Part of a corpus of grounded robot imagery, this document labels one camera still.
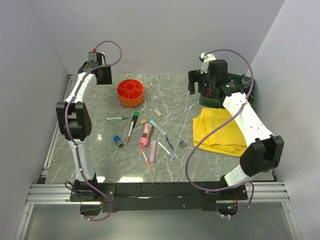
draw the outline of gray wall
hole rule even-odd
[[[284,0],[28,0],[66,71],[76,73],[97,42],[123,48],[114,73],[186,73],[201,67],[201,53],[238,50],[251,62]],[[108,62],[117,48],[103,46]],[[235,73],[242,61],[219,53]]]
[[[319,239],[320,2],[286,0],[253,63],[258,114],[284,139],[276,171],[303,239]]]
[[[24,0],[0,7],[0,233],[15,235],[44,165],[67,74]]]

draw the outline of marble tabletop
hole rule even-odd
[[[92,132],[89,136],[90,157],[99,182],[186,182],[185,163],[193,149],[193,118],[197,117],[202,106],[199,95],[189,95],[187,74],[118,74],[113,75],[112,85],[97,85],[86,103]],[[125,79],[136,79],[144,86],[143,102],[133,108],[120,104],[117,85]],[[158,109],[162,116],[154,112]],[[129,143],[126,138],[130,121],[135,111],[140,116],[132,131]],[[128,120],[106,121],[105,118],[128,117]],[[139,148],[143,126],[140,120],[154,120],[168,133],[178,159],[171,159],[157,146],[155,163],[150,170]],[[74,181],[75,164],[71,148],[65,137],[57,132],[46,184],[62,184]],[[124,147],[119,148],[113,137],[119,135]],[[166,139],[153,129],[150,140],[161,142],[168,150]],[[179,143],[184,141],[185,148]],[[150,157],[151,146],[145,148]],[[189,175],[193,181],[219,181],[239,164],[239,158],[207,152],[195,151],[189,163]],[[271,171],[255,177],[255,181],[272,181]]]

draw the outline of orange divided container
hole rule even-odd
[[[120,103],[126,107],[136,107],[144,99],[144,86],[135,79],[126,79],[116,88]]]

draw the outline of folded cloth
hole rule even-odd
[[[208,133],[231,118],[221,108],[203,107],[200,115],[193,119],[193,145],[196,146]],[[240,157],[247,149],[246,140],[235,120],[208,137],[199,149]]]

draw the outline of purple cable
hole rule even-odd
[[[221,51],[225,51],[225,52],[231,52],[231,53],[234,53],[236,55],[238,55],[240,58],[242,58],[246,65],[248,66],[249,68],[249,71],[250,71],[250,75],[251,75],[251,84],[250,84],[250,89],[249,89],[249,92],[247,93],[247,95],[245,96],[245,99],[248,99],[248,97],[250,96],[253,88],[254,88],[254,72],[250,66],[250,63],[245,59],[244,56],[242,56],[240,53],[238,53],[237,51],[234,51],[234,50],[231,50],[231,49],[227,49],[227,48],[221,48],[221,49],[216,49],[216,50],[213,50],[213,51],[209,51],[209,52],[206,52],[205,55],[208,55],[208,54],[212,54],[212,53],[216,53],[216,52],[221,52]],[[218,131],[219,129],[223,128],[224,126],[226,126],[228,123],[230,123],[232,120],[234,120],[241,112],[242,110],[244,109],[245,107],[245,104],[243,103],[239,109],[239,111],[233,116],[231,117],[228,121],[226,121],[225,123],[221,124],[220,126],[218,126],[217,128],[215,128],[214,130],[212,130],[211,132],[209,132],[194,148],[193,150],[191,151],[191,153],[189,154],[188,158],[186,159],[186,162],[185,162],[185,176],[186,178],[188,179],[189,183],[194,186],[195,188],[199,189],[199,190],[202,190],[202,191],[205,191],[205,192],[220,192],[220,191],[224,191],[224,190],[228,190],[228,189],[233,189],[233,188],[238,188],[242,185],[245,185],[246,182],[242,182],[242,183],[238,183],[236,185],[232,185],[232,186],[226,186],[226,187],[221,187],[221,188],[215,188],[215,189],[210,189],[210,188],[204,188],[204,187],[201,187],[201,186],[198,186],[196,185],[194,182],[192,182],[192,180],[190,179],[189,177],[189,174],[188,174],[188,165],[189,165],[189,162],[190,162],[190,159],[192,157],[192,155],[195,153],[195,151],[198,149],[198,147],[208,138],[210,137],[212,134],[214,134],[216,131]],[[249,184],[252,185],[252,192],[251,192],[251,197],[247,203],[247,205],[244,207],[244,209],[242,211],[240,211],[239,213],[237,213],[236,215],[232,216],[233,218],[242,214],[250,205],[252,199],[253,199],[253,196],[254,196],[254,184],[252,182],[248,182]]]
[[[113,43],[113,44],[115,44],[115,45],[118,47],[118,49],[120,50],[120,57],[118,58],[117,61],[115,61],[115,62],[112,63],[112,64],[106,64],[106,65],[96,66],[96,67],[92,68],[91,70],[89,70],[89,71],[83,76],[81,82],[79,83],[78,87],[76,88],[76,90],[75,90],[75,92],[74,92],[73,97],[71,98],[70,102],[68,102],[68,104],[66,105],[66,107],[65,107],[65,112],[64,112],[65,128],[66,128],[66,131],[67,131],[67,133],[68,133],[68,136],[69,136],[70,140],[74,143],[74,148],[75,148],[75,153],[76,153],[76,159],[77,159],[77,162],[78,162],[78,165],[79,165],[79,170],[80,170],[81,176],[82,176],[82,178],[84,179],[84,181],[86,182],[86,184],[87,184],[90,188],[92,188],[93,190],[95,190],[96,192],[98,192],[99,194],[101,194],[105,199],[107,199],[107,201],[108,201],[109,204],[110,204],[110,211],[109,211],[109,213],[108,213],[106,216],[102,217],[102,218],[98,218],[98,219],[92,218],[92,219],[91,219],[91,218],[89,218],[89,217],[87,217],[87,216],[83,216],[83,217],[84,217],[85,219],[87,219],[88,221],[94,221],[94,222],[105,220],[106,218],[108,218],[108,217],[110,216],[110,214],[111,214],[112,211],[113,211],[112,202],[111,202],[110,198],[109,198],[107,195],[105,195],[102,191],[100,191],[100,190],[97,189],[95,186],[93,186],[93,185],[88,181],[88,179],[86,178],[86,176],[85,176],[85,174],[84,174],[84,169],[83,169],[83,167],[82,167],[82,165],[81,165],[81,161],[80,161],[80,154],[79,154],[79,150],[78,150],[78,144],[76,143],[76,141],[74,140],[74,138],[73,138],[72,135],[71,135],[71,131],[70,131],[70,127],[69,127],[69,122],[68,122],[68,111],[69,111],[69,107],[70,107],[71,103],[76,99],[76,96],[77,96],[77,94],[78,94],[78,92],[79,92],[82,84],[84,83],[86,77],[89,76],[89,74],[91,74],[93,71],[95,71],[95,70],[97,70],[97,69],[102,69],[102,68],[106,68],[106,67],[113,66],[113,65],[117,64],[117,63],[120,61],[120,59],[122,58],[122,49],[121,49],[121,47],[120,47],[116,42],[114,42],[114,41],[111,41],[111,40],[102,41],[102,42],[100,42],[100,43],[95,47],[95,49],[96,49],[97,47],[99,47],[99,46],[100,46],[101,44],[103,44],[103,43]]]

